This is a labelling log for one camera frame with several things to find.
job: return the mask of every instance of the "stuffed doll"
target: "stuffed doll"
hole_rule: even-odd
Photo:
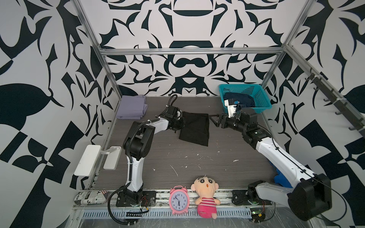
[[[198,214],[202,218],[217,218],[216,205],[220,205],[220,201],[213,196],[218,187],[218,184],[210,177],[199,177],[191,185],[191,190],[199,195],[195,204],[198,205]]]

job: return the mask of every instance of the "clock face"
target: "clock face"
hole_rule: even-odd
[[[188,196],[182,192],[175,192],[171,197],[171,207],[175,210],[184,210],[188,206]]]

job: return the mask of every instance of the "vented metal panel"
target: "vented metal panel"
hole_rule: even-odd
[[[138,212],[138,209],[113,209],[113,215],[119,219],[126,218],[126,212]],[[218,218],[251,218],[251,211],[249,208],[217,208]],[[107,219],[109,218],[108,210],[92,210],[87,209],[84,210],[84,214],[82,216],[83,219]],[[142,216],[144,219],[193,219],[200,218],[198,215],[196,208],[190,208],[188,213],[182,215],[173,215],[170,209],[150,209],[150,211]]]

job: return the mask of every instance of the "lavender folded cloth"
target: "lavender folded cloth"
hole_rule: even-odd
[[[146,96],[123,95],[116,117],[118,119],[140,120],[146,113],[148,105],[145,104]]]

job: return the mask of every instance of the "blue basket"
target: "blue basket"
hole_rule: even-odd
[[[255,100],[256,107],[253,109],[256,113],[261,113],[265,109],[272,107],[268,95],[259,84],[221,84],[219,85],[219,93],[225,113],[228,113],[228,109],[224,105],[223,97],[228,92],[243,93],[252,96]]]

